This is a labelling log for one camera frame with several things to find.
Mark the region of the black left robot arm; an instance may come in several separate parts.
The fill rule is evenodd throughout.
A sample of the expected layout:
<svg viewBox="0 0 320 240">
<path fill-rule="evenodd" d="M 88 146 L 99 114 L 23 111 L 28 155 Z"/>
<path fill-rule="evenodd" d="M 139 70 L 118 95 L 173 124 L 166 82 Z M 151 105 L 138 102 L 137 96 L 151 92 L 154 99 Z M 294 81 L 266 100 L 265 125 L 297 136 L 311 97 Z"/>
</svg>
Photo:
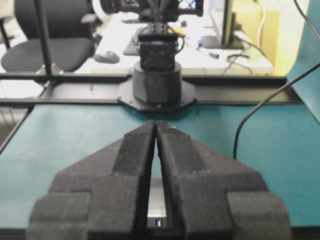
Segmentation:
<svg viewBox="0 0 320 240">
<path fill-rule="evenodd" d="M 184 12 L 176 0 L 101 1 L 108 13 L 132 12 L 148 24 L 138 37 L 139 61 L 131 83 L 141 104 L 178 109 L 194 101 L 194 87 L 182 80 L 178 33 L 167 24 Z M 116 142 L 58 171 L 46 195 L 33 207 L 28 240 L 131 240 L 145 233 L 156 123 L 149 120 Z"/>
</svg>

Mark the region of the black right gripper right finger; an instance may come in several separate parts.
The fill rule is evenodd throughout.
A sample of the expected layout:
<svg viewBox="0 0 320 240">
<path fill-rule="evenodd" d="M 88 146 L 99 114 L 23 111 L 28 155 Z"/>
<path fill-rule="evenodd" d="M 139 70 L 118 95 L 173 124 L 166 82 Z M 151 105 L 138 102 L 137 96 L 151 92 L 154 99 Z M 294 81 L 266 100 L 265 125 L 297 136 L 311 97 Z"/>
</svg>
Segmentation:
<svg viewBox="0 0 320 240">
<path fill-rule="evenodd" d="M 188 240 L 289 240 L 284 201 L 261 173 L 156 123 L 157 144 L 171 204 Z"/>
</svg>

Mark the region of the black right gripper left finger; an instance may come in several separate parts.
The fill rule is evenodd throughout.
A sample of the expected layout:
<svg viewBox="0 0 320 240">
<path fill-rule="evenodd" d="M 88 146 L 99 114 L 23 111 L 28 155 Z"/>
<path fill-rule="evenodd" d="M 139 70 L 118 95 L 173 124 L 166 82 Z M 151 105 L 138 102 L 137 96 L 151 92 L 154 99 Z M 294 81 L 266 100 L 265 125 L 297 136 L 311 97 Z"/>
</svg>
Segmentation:
<svg viewBox="0 0 320 240">
<path fill-rule="evenodd" d="M 156 124 L 149 120 L 121 139 L 56 173 L 34 204 L 28 240 L 131 240 L 147 228 Z"/>
</svg>

